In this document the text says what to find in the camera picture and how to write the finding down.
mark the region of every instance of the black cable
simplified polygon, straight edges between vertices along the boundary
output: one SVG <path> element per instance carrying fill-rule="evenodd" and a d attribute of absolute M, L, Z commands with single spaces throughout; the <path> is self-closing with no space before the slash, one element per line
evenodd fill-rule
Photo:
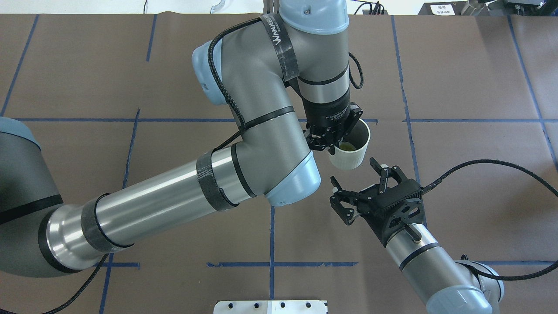
<path fill-rule="evenodd" d="M 358 13 L 358 10 L 360 10 L 360 8 L 362 8 L 362 6 L 364 6 L 364 5 L 366 5 L 366 4 L 370 5 L 370 12 L 371 12 L 371 11 L 372 11 L 372 2 L 364 2 L 363 4 L 361 4 L 361 5 L 357 8 L 356 11 L 354 11 L 353 15 L 356 15 L 356 14 Z"/>
<path fill-rule="evenodd" d="M 362 1 L 362 0 L 352 0 L 352 1 L 355 1 L 355 2 L 362 2 L 362 4 L 357 8 L 357 10 L 354 11 L 353 15 L 356 15 L 356 14 L 358 13 L 358 10 L 360 10 L 360 8 L 362 8 L 362 6 L 365 5 L 365 4 L 368 4 L 368 5 L 370 6 L 370 10 L 369 10 L 369 12 L 368 12 L 368 15 L 371 15 L 371 14 L 372 14 L 372 10 L 373 10 L 373 9 L 372 9 L 372 5 L 373 5 L 373 4 L 375 4 L 375 5 L 378 5 L 378 4 L 379 4 L 379 5 L 380 5 L 380 9 L 382 10 L 382 14 L 383 14 L 384 11 L 385 11 L 385 8 L 384 8 L 383 4 L 380 4 L 380 2 L 370 2 L 370 1 Z"/>
<path fill-rule="evenodd" d="M 83 285 L 81 285 L 81 288 L 79 288 L 79 290 L 68 301 L 66 301 L 66 303 L 64 303 L 63 305 L 61 305 L 61 306 L 59 306 L 59 307 L 57 307 L 53 310 L 50 310 L 48 312 L 44 312 L 43 314 L 58 313 L 58 312 L 62 311 L 63 309 L 67 308 L 68 305 L 72 304 L 78 298 L 78 296 L 83 292 L 83 290 L 85 290 L 87 288 L 87 286 L 91 283 L 93 278 L 95 278 L 95 276 L 99 272 L 99 269 L 101 269 L 101 267 L 103 266 L 104 261 L 107 259 L 107 256 L 108 256 L 108 254 L 103 255 L 103 258 L 101 258 L 101 260 L 99 261 L 99 264 L 97 264 L 97 267 L 95 267 L 95 270 L 91 273 L 91 276 L 89 276 L 89 278 L 87 278 L 85 283 Z M 16 314 L 16 313 L 6 311 L 6 310 L 3 310 L 3 309 L 0 308 L 0 314 Z"/>
<path fill-rule="evenodd" d="M 430 183 L 429 185 L 427 185 L 423 190 L 422 190 L 422 194 L 426 194 L 429 191 L 433 190 L 435 187 L 437 187 L 440 183 L 442 183 L 442 181 L 447 178 L 450 174 L 452 174 L 453 172 L 466 167 L 466 166 L 470 166 L 470 165 L 474 165 L 474 164 L 497 164 L 497 165 L 504 165 L 504 166 L 508 166 L 511 168 L 515 168 L 517 170 L 523 171 L 524 173 L 530 175 L 531 177 L 533 177 L 535 180 L 539 181 L 542 185 L 544 185 L 548 190 L 550 190 L 550 192 L 552 192 L 552 194 L 554 194 L 556 197 L 558 197 L 558 191 L 550 185 L 550 183 L 548 183 L 547 181 L 545 181 L 544 179 L 542 179 L 541 177 L 539 177 L 538 175 L 536 175 L 535 173 L 533 173 L 532 171 L 520 166 L 520 165 L 516 165 L 516 164 L 512 164 L 509 163 L 507 161 L 501 161 L 501 160 L 494 160 L 494 159 L 478 159 L 478 160 L 471 160 L 471 161 L 467 161 L 466 163 L 462 163 L 460 165 L 457 165 L 453 168 L 451 168 L 450 170 L 448 170 L 446 173 L 444 173 L 440 178 L 437 178 L 436 180 L 434 180 L 434 182 Z M 519 275 L 519 276 L 496 276 L 493 274 L 488 274 L 485 272 L 481 272 L 480 270 L 474 268 L 474 267 L 470 267 L 467 265 L 464 265 L 467 268 L 469 268 L 469 270 L 475 274 L 475 275 L 480 275 L 486 278 L 490 278 L 490 279 L 495 279 L 495 280 L 504 280 L 504 281 L 514 281 L 514 280 L 527 280 L 527 279 L 532 279 L 532 278 L 537 278 L 540 277 L 542 275 L 546 275 L 549 272 L 555 270 L 556 268 L 558 268 L 558 260 L 555 261 L 552 265 L 548 266 L 547 268 L 536 272 L 536 273 L 532 273 L 529 275 Z"/>
<path fill-rule="evenodd" d="M 376 2 L 376 5 L 374 6 L 374 10 L 371 14 L 378 15 L 379 13 L 380 13 L 380 2 Z"/>
<path fill-rule="evenodd" d="M 215 148 L 215 150 L 219 150 L 219 149 L 222 149 L 222 148 L 226 147 L 234 139 L 236 139 L 238 136 L 240 136 L 242 133 L 244 133 L 246 131 L 246 122 L 244 121 L 244 117 L 242 116 L 242 113 L 240 112 L 240 109 L 238 108 L 237 104 L 234 102 L 234 99 L 230 96 L 229 92 L 227 92 L 227 89 L 225 88 L 225 85 L 223 85 L 223 82 L 221 81 L 221 78 L 219 77 L 219 74 L 217 73 L 217 69 L 215 68 L 215 62 L 213 61 L 213 50 L 215 49 L 215 45 L 217 44 L 217 42 L 219 42 L 219 40 L 221 40 L 223 37 L 225 37 L 225 35 L 227 35 L 231 32 L 237 31 L 237 30 L 239 30 L 241 28 L 244 28 L 246 26 L 255 24 L 259 21 L 261 21 L 260 18 L 254 18 L 252 20 L 242 22 L 242 23 L 237 24 L 233 27 L 230 27 L 230 28 L 222 31 L 220 34 L 218 34 L 217 37 L 215 37 L 211 41 L 211 43 L 209 44 L 209 48 L 208 48 L 209 69 L 211 70 L 211 74 L 213 75 L 213 79 L 215 79 L 215 82 L 217 83 L 217 86 L 219 87 L 219 90 L 221 91 L 221 93 L 225 97 L 225 101 L 227 102 L 227 104 L 229 104 L 231 109 L 234 111 L 234 114 L 237 115 L 238 121 L 240 122 L 240 131 L 236 132 L 228 140 L 224 141 L 221 145 L 217 146 Z"/>
<path fill-rule="evenodd" d="M 357 69 L 358 69 L 358 74 L 360 75 L 360 83 L 357 85 L 357 83 L 353 79 L 353 75 L 350 72 L 350 67 L 349 67 L 350 82 L 354 86 L 354 88 L 361 89 L 362 86 L 364 85 L 364 75 L 362 74 L 362 67 L 360 66 L 360 63 L 358 62 L 357 57 L 355 57 L 352 53 L 349 53 L 349 57 L 351 57 L 351 59 L 353 59 L 353 61 L 356 63 Z"/>

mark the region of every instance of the white cup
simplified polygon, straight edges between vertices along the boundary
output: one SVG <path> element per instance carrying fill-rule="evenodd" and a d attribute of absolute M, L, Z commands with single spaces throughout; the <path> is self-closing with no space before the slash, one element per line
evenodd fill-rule
<path fill-rule="evenodd" d="M 362 163 L 369 142 L 370 128 L 359 119 L 351 133 L 335 147 L 335 155 L 329 155 L 329 160 L 341 170 L 352 170 Z"/>

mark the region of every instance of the screw hole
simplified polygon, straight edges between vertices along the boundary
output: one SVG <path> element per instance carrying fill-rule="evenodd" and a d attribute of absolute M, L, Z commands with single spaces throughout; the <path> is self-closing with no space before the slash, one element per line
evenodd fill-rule
<path fill-rule="evenodd" d="M 392 221 L 389 223 L 389 227 L 393 228 L 397 225 L 399 225 L 401 223 L 401 218 L 397 217 L 395 219 L 392 219 Z"/>
<path fill-rule="evenodd" d="M 412 210 L 412 211 L 409 213 L 409 218 L 413 218 L 413 217 L 415 217 L 416 215 L 418 215 L 419 213 L 420 213 L 420 210 L 419 210 L 419 208 L 417 207 L 417 208 L 415 208 L 414 210 Z"/>

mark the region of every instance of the light blue joint cap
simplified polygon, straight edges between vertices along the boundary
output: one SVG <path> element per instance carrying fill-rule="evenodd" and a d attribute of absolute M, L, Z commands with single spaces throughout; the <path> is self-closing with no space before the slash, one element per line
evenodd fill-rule
<path fill-rule="evenodd" d="M 426 302 L 426 310 L 429 314 L 492 314 L 492 306 L 480 289 L 465 285 L 434 293 Z"/>
<path fill-rule="evenodd" d="M 296 203 L 320 187 L 321 178 L 312 151 L 296 168 L 266 194 L 271 206 L 279 207 Z"/>
<path fill-rule="evenodd" d="M 345 0 L 281 0 L 279 14 L 293 28 L 310 34 L 338 34 L 349 26 Z"/>
<path fill-rule="evenodd" d="M 213 63 L 215 64 L 215 69 L 219 78 L 223 80 L 223 75 L 221 73 L 221 46 L 223 40 L 219 40 L 213 49 Z M 217 82 L 211 74 L 209 69 L 208 51 L 209 44 L 211 41 L 206 42 L 202 46 L 199 46 L 192 53 L 192 65 L 194 66 L 194 72 L 198 78 L 198 82 L 201 84 L 205 95 L 213 104 L 226 104 L 227 101 L 223 96 L 223 93 L 219 90 Z"/>
<path fill-rule="evenodd" d="M 41 145 L 39 145 L 39 142 L 35 140 L 31 130 L 29 130 L 29 128 L 21 121 L 0 117 L 0 132 L 12 134 L 32 141 L 35 145 L 37 145 L 37 147 L 39 147 L 39 149 L 41 149 Z"/>

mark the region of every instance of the blue tape line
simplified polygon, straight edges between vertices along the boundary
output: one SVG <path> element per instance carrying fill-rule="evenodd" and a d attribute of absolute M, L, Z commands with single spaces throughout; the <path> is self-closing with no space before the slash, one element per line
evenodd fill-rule
<path fill-rule="evenodd" d="M 136 139 L 136 131 L 138 127 L 138 120 L 140 117 L 140 109 L 136 112 L 136 118 L 134 119 L 134 128 L 132 130 L 132 138 L 130 139 L 130 148 L 128 150 L 128 158 L 126 159 L 126 170 L 124 171 L 124 179 L 122 180 L 122 188 L 125 188 L 128 183 L 128 171 L 130 166 L 130 160 L 132 158 L 132 149 L 134 147 L 134 141 Z M 107 275 L 105 276 L 105 285 L 103 288 L 103 296 L 101 298 L 101 305 L 99 308 L 99 314 L 103 314 L 105 302 L 107 300 L 107 292 L 108 292 L 108 284 L 110 282 L 110 271 L 112 270 L 112 260 L 113 260 L 114 253 L 109 254 L 109 259 L 107 263 Z"/>
<path fill-rule="evenodd" d="M 21 122 L 135 122 L 134 118 L 14 118 Z M 234 122 L 232 118 L 140 118 L 138 122 Z"/>
<path fill-rule="evenodd" d="M 124 171 L 124 181 L 122 182 L 122 188 L 125 188 L 128 184 L 128 173 L 130 170 L 130 160 L 132 159 L 132 149 L 134 148 L 134 141 L 136 140 L 136 131 L 138 129 L 138 120 L 140 117 L 140 109 L 136 112 L 136 120 L 134 121 L 134 128 L 132 130 L 132 139 L 130 140 L 130 148 L 128 150 L 128 159 L 126 160 L 126 170 Z"/>
<path fill-rule="evenodd" d="M 411 122 L 539 123 L 536 119 L 410 119 Z"/>
<path fill-rule="evenodd" d="M 99 314 L 104 313 L 104 305 L 107 301 L 107 293 L 108 293 L 108 284 L 110 282 L 110 271 L 112 270 L 112 259 L 114 257 L 114 253 L 110 253 L 108 255 L 108 263 L 107 263 L 107 274 L 105 275 L 105 284 L 103 287 L 103 296 L 101 297 L 101 305 L 99 307 Z"/>
<path fill-rule="evenodd" d="M 275 207 L 270 216 L 270 300 L 275 299 Z"/>
<path fill-rule="evenodd" d="M 558 161 L 556 160 L 556 154 L 554 153 L 554 148 L 552 147 L 552 143 L 550 142 L 549 133 L 546 130 L 545 123 L 542 119 L 541 109 L 538 106 L 537 97 L 535 96 L 535 91 L 533 90 L 531 79 L 529 78 L 529 74 L 527 73 L 527 69 L 525 68 L 525 63 L 523 62 L 523 56 L 521 55 L 521 51 L 519 50 L 519 45 L 517 44 L 516 33 L 513 30 L 512 18 L 509 15 L 507 17 L 508 17 L 509 31 L 512 34 L 513 44 L 516 47 L 517 56 L 519 57 L 519 63 L 521 64 L 523 75 L 525 76 L 525 80 L 527 81 L 527 86 L 529 87 L 529 93 L 531 94 L 531 98 L 533 99 L 533 104 L 535 104 L 535 110 L 537 111 L 538 120 L 541 122 L 542 132 L 545 134 L 546 145 L 548 145 L 549 147 L 550 155 L 552 156 L 552 161 L 554 162 L 554 167 L 558 172 Z"/>
<path fill-rule="evenodd" d="M 153 24 L 151 25 L 151 37 L 149 38 L 149 47 L 147 48 L 147 57 L 145 61 L 149 62 L 151 58 L 151 46 L 153 46 L 153 37 L 155 36 L 155 24 L 157 24 L 157 14 L 153 15 Z"/>
<path fill-rule="evenodd" d="M 554 263 L 545 260 L 479 260 L 477 262 L 489 266 L 549 266 Z"/>
<path fill-rule="evenodd" d="M 353 267 L 357 261 L 274 261 L 273 267 Z M 206 263 L 207 267 L 270 267 L 266 261 L 228 261 L 217 264 Z"/>
<path fill-rule="evenodd" d="M 395 18 L 391 16 L 391 27 L 393 30 L 393 42 L 395 43 L 395 54 L 397 57 L 397 67 L 399 69 L 399 82 L 401 84 L 401 94 L 403 96 L 403 103 L 405 104 L 405 121 L 407 122 L 407 131 L 409 133 L 409 143 L 411 144 L 411 155 L 413 158 L 413 167 L 415 167 L 415 178 L 420 184 L 419 175 L 419 165 L 417 163 L 417 157 L 415 154 L 415 142 L 413 141 L 412 127 L 411 127 L 411 116 L 409 114 L 409 105 L 407 103 L 407 95 L 405 94 L 405 89 L 403 87 L 403 68 L 401 67 L 401 56 L 399 54 L 399 43 L 397 42 L 397 30 L 395 27 Z"/>
<path fill-rule="evenodd" d="M 379 122 L 378 119 L 373 119 L 373 118 L 363 118 L 362 120 L 364 120 L 364 122 L 375 122 L 375 123 Z M 299 122 L 308 122 L 308 119 L 299 119 Z"/>
<path fill-rule="evenodd" d="M 208 267 L 269 267 L 270 263 L 266 261 L 238 261 L 238 262 L 224 262 L 224 263 L 206 263 Z"/>
<path fill-rule="evenodd" d="M 25 58 L 25 54 L 27 53 L 27 48 L 29 48 L 29 43 L 31 42 L 31 37 L 33 37 L 33 33 L 35 32 L 35 27 L 37 26 L 37 21 L 39 20 L 39 15 L 35 15 L 35 21 L 33 22 L 33 26 L 31 27 L 31 31 L 29 32 L 29 37 L 27 37 L 27 42 L 25 43 L 25 47 L 23 48 L 23 52 L 21 53 L 20 62 L 17 64 L 16 72 L 13 75 L 12 83 L 9 85 L 8 94 L 6 95 L 6 99 L 4 100 L 4 106 L 2 107 L 2 111 L 0 111 L 0 117 L 4 116 L 6 112 L 6 108 L 8 107 L 9 98 L 12 95 L 13 86 L 16 84 L 17 75 L 20 73 L 21 65 L 23 64 L 23 58 Z"/>
<path fill-rule="evenodd" d="M 108 267 L 108 263 L 103 263 L 101 267 Z M 139 263 L 112 263 L 112 267 L 134 267 L 140 269 L 140 264 Z"/>
<path fill-rule="evenodd" d="M 233 118 L 144 118 L 140 122 L 235 122 Z"/>
<path fill-rule="evenodd" d="M 295 262 L 275 262 L 276 267 L 353 267 L 357 261 L 295 261 Z"/>

